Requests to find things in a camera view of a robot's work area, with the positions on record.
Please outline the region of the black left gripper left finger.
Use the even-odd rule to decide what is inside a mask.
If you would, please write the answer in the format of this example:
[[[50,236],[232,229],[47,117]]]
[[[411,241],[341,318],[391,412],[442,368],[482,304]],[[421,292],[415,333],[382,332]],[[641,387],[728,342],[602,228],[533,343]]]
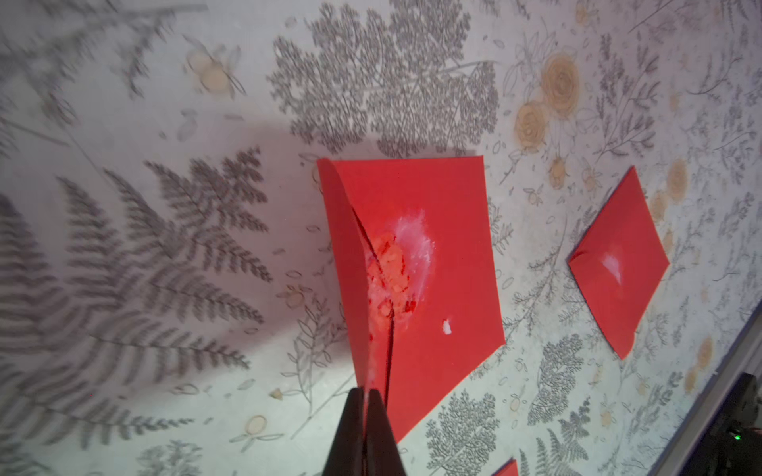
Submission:
[[[363,474],[363,410],[363,390],[354,388],[347,394],[339,426],[321,475],[359,476]]]

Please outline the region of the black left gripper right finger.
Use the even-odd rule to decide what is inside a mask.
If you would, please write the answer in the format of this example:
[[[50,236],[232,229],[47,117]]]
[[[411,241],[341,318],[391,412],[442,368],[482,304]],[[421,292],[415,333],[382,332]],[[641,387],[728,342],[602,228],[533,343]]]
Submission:
[[[367,395],[364,419],[364,474],[367,476],[406,476],[407,473],[392,432],[380,392]]]

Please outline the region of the red envelope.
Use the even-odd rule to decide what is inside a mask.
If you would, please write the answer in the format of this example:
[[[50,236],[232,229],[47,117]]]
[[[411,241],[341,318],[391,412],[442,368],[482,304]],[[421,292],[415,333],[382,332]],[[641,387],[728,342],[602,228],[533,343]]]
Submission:
[[[601,208],[568,265],[608,344],[626,359],[669,266],[635,168]]]
[[[492,476],[519,476],[517,460],[511,458],[495,470]]]
[[[505,342],[484,160],[317,168],[357,384],[402,440]]]

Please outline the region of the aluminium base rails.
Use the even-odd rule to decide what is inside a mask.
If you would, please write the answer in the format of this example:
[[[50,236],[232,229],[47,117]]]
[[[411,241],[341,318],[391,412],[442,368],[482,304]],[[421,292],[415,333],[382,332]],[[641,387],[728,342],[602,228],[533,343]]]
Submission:
[[[680,475],[742,373],[752,374],[758,379],[761,397],[761,307],[754,309],[686,420],[657,459],[650,471],[652,475]]]

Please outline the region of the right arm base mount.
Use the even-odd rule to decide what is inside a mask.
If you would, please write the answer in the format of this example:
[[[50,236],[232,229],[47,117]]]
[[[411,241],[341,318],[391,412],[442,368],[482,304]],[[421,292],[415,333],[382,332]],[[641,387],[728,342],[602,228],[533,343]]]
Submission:
[[[761,474],[761,397],[758,379],[742,373],[680,475]]]

